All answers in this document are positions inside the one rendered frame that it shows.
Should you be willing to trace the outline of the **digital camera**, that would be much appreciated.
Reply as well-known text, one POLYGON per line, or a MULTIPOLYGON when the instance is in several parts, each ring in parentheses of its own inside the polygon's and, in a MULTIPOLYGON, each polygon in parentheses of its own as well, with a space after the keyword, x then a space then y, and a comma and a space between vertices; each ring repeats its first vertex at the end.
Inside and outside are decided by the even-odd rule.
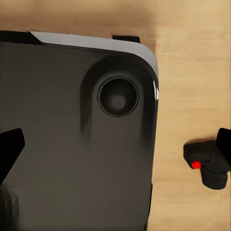
POLYGON ((216 146, 216 140, 184 145, 184 159, 192 169, 202 166, 202 183, 213 190, 226 187, 231 167, 216 146))

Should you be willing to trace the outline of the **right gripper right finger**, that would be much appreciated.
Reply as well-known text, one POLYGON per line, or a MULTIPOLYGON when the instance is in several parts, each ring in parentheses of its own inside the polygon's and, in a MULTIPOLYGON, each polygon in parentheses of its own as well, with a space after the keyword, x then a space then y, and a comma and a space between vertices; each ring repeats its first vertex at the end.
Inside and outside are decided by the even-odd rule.
POLYGON ((231 130, 220 128, 218 131, 216 146, 231 167, 231 130))

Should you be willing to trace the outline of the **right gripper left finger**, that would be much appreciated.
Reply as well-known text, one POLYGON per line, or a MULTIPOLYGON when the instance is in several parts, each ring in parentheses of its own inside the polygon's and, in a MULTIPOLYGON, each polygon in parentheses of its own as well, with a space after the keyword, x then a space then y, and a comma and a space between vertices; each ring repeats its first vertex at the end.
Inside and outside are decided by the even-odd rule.
POLYGON ((0 185, 24 147, 25 139, 21 128, 0 133, 0 185))

